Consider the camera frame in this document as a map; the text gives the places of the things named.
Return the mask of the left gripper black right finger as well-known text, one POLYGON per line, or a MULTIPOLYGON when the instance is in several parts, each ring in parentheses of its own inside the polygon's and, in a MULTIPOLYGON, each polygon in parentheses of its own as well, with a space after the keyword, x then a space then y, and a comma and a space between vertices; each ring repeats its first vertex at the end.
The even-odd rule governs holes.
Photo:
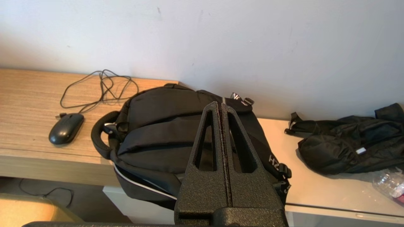
POLYGON ((222 103, 220 112, 231 207, 284 209, 236 111, 222 103))

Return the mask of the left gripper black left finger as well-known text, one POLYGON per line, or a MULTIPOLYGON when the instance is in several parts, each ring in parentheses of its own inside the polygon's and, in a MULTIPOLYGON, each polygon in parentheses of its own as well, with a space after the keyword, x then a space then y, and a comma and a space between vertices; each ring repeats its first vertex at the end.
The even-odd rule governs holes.
POLYGON ((215 211, 228 204, 222 151, 218 102, 212 102, 206 105, 201 116, 175 205, 175 224, 212 226, 215 211), (212 171, 202 171, 202 150, 208 128, 211 128, 212 171))

